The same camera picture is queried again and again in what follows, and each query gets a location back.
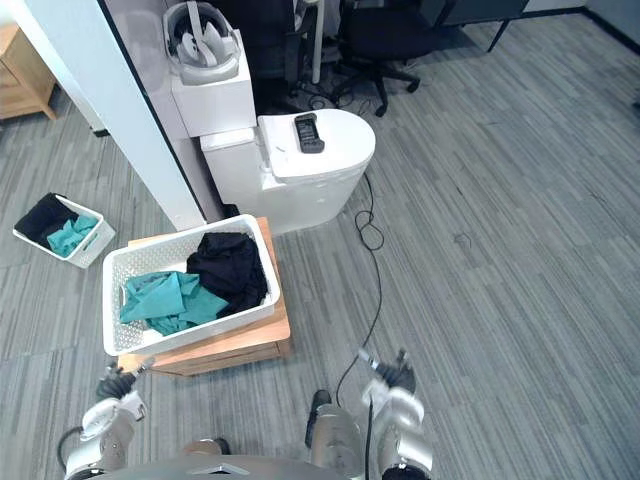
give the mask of black office chair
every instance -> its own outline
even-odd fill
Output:
[[[384,78],[410,82],[407,90],[415,92],[420,78],[395,70],[387,62],[406,61],[432,52],[438,42],[435,29],[446,20],[455,3],[445,0],[438,18],[430,25],[420,13],[420,0],[396,0],[380,8],[354,8],[353,0],[341,0],[338,35],[342,60],[338,70],[346,66],[358,73],[333,89],[331,101],[337,103],[346,90],[358,83],[373,81],[382,100],[376,115],[382,117],[389,106]]]
[[[257,83],[280,79],[292,94],[302,78],[304,62],[311,58],[318,9],[308,7],[295,28],[292,0],[209,0],[233,28],[240,30],[251,79]],[[279,104],[282,109],[299,109]]]

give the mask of teal towel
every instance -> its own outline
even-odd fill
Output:
[[[97,223],[96,218],[84,215],[80,215],[75,222],[67,220],[60,230],[47,236],[51,251],[61,257],[68,257]]]
[[[120,321],[144,319],[162,335],[217,318],[228,303],[200,285],[200,275],[181,272],[148,273],[127,280],[127,302]]]

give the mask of power cord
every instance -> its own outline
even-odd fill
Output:
[[[62,471],[65,473],[67,471],[67,464],[64,462],[64,458],[62,458],[62,447],[64,446],[64,443],[67,441],[67,439],[71,435],[74,435],[76,433],[78,434],[82,433],[82,427],[70,428],[69,430],[64,432],[62,434],[62,437],[60,437],[60,440],[58,440],[58,447],[56,448],[56,457],[58,459],[58,463],[60,464],[60,467],[62,467]]]
[[[314,88],[313,90],[310,88],[307,88],[304,84],[298,87],[298,91],[311,95],[309,97],[309,100],[307,100],[307,107],[310,110],[323,109],[327,106],[327,103],[334,105],[335,108],[344,109],[350,106],[355,101],[355,98],[356,98],[355,94],[353,93],[353,90],[348,89],[342,95],[340,95],[340,98],[338,98],[338,101],[334,103],[331,100],[331,92],[328,92],[322,85],[317,84],[312,86]],[[341,102],[341,99],[344,97],[347,97],[347,100],[345,100],[344,102]],[[372,104],[371,99],[364,99],[360,103],[360,106],[358,107],[358,111],[356,112],[356,115],[358,116],[364,115],[369,109],[369,107],[371,106],[371,104]]]
[[[369,419],[367,420],[367,443],[364,449],[364,480],[369,480],[369,453],[371,451],[371,426],[373,425],[373,399],[369,399]]]
[[[378,265],[378,259],[376,258],[375,252],[377,252],[384,246],[384,234],[382,233],[382,230],[380,230],[380,228],[378,228],[376,225],[373,224],[373,221],[375,219],[375,216],[373,213],[373,207],[375,206],[375,202],[373,198],[373,188],[371,187],[371,181],[369,180],[369,176],[367,175],[367,172],[364,173],[364,179],[367,182],[367,187],[369,188],[371,204],[368,209],[360,210],[356,213],[354,217],[354,223],[355,223],[356,229],[358,230],[358,235],[360,236],[360,243],[364,246],[364,248],[367,249],[367,251],[371,255],[373,266],[375,267],[376,283],[378,287],[377,288],[378,304],[376,307],[376,313],[373,317],[373,320],[371,321],[371,325],[369,326],[369,331],[367,332],[367,336],[364,338],[364,341],[360,345],[360,348],[366,347],[367,343],[369,343],[369,339],[373,334],[373,329],[375,328],[376,324],[378,323],[378,319],[380,318],[380,311],[382,310],[382,278],[380,277],[380,266]],[[375,232],[375,235],[378,237],[377,238],[378,242],[373,244],[370,243],[367,240],[365,235],[367,231]],[[340,377],[340,380],[338,381],[338,386],[336,387],[336,403],[338,404],[339,407],[342,407],[342,405],[340,404],[340,387],[342,387],[342,383],[344,382],[345,378],[347,378],[347,375],[349,374],[353,366],[356,364],[357,360],[358,360],[358,355],[356,355],[353,358],[353,360],[351,361],[347,369],[343,372],[342,376]]]

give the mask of white laundry basket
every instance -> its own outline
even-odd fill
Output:
[[[68,207],[70,210],[74,211],[78,215],[84,215],[86,217],[92,217],[98,220],[98,223],[91,229],[91,231],[87,234],[86,237],[78,244],[78,246],[69,254],[67,257],[61,257],[60,255],[52,252],[51,250],[44,248],[42,245],[37,244],[29,240],[23,234],[18,232],[16,229],[13,229],[13,234],[21,240],[33,245],[36,248],[39,248],[43,252],[48,253],[56,257],[58,260],[62,260],[63,262],[69,262],[80,268],[87,268],[93,261],[102,253],[107,244],[111,241],[111,239],[115,236],[116,232],[111,225],[109,225],[104,217],[100,215],[98,212],[94,212],[93,210],[83,207],[82,205],[78,205],[71,200],[64,198],[60,195],[56,195],[56,198],[60,200],[60,202]]]
[[[171,335],[162,336],[148,328],[144,320],[128,325],[120,322],[124,304],[124,285],[128,278],[159,271],[185,272],[187,258],[198,249],[205,233],[246,233],[258,247],[262,270],[267,280],[267,294],[261,305],[243,312],[214,319]],[[102,320],[104,349],[112,356],[125,353],[153,354],[204,340],[273,314],[280,298],[280,287],[269,257],[267,245],[256,219],[250,215],[222,220],[172,235],[165,235],[143,245],[115,250],[104,259],[102,280]]]

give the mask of black cloth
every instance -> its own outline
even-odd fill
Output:
[[[200,274],[203,287],[229,302],[218,318],[260,305],[267,293],[258,247],[245,233],[205,233],[187,273]]]
[[[78,214],[63,205],[55,193],[47,193],[14,228],[32,242],[51,250],[47,236],[60,230],[69,219],[75,222]]]

